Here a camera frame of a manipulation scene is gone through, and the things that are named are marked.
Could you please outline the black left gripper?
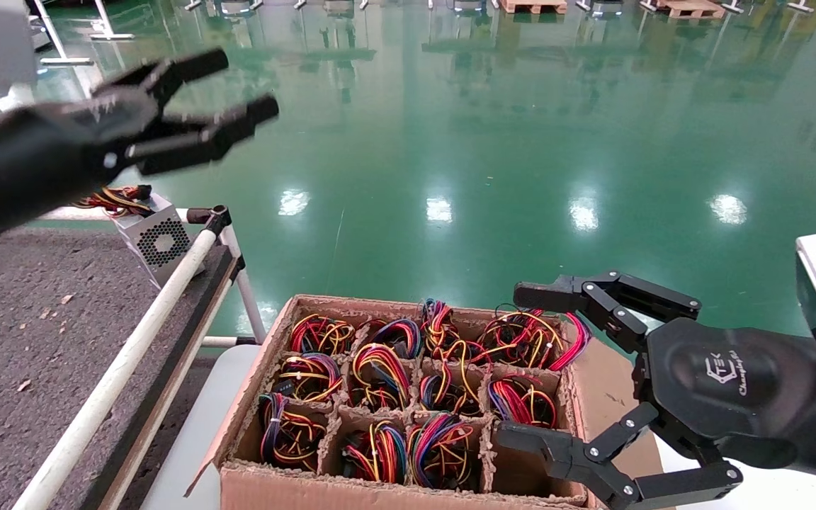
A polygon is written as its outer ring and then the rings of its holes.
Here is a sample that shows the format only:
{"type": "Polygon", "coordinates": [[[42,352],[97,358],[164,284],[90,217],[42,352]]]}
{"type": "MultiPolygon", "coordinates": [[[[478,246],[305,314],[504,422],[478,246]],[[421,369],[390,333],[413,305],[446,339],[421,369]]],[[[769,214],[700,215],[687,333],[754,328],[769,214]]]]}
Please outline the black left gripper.
{"type": "Polygon", "coordinates": [[[278,117],[272,94],[213,115],[159,118],[183,85],[228,67],[220,47],[143,62],[97,85],[94,98],[0,114],[0,234],[87,197],[127,164],[165,174],[219,162],[251,139],[278,117]]]}

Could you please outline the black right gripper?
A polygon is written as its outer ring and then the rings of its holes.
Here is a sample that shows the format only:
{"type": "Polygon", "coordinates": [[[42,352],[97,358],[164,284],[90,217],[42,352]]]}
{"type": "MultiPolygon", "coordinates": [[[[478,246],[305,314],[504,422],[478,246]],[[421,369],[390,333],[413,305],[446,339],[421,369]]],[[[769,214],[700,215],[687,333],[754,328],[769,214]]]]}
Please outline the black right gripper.
{"type": "Polygon", "coordinates": [[[692,320],[701,310],[696,297],[617,271],[518,282],[513,304],[579,314],[622,351],[639,353],[633,378],[642,403],[592,441],[511,421],[498,425],[496,442],[541,455],[548,477],[584,485],[608,509],[661,509],[722,499],[738,487],[744,475],[721,456],[816,475],[812,339],[707,327],[692,320]],[[666,324],[647,333],[638,314],[666,324]],[[721,456],[700,456],[699,468],[628,477],[614,459],[651,423],[687,458],[701,448],[721,456]]]}

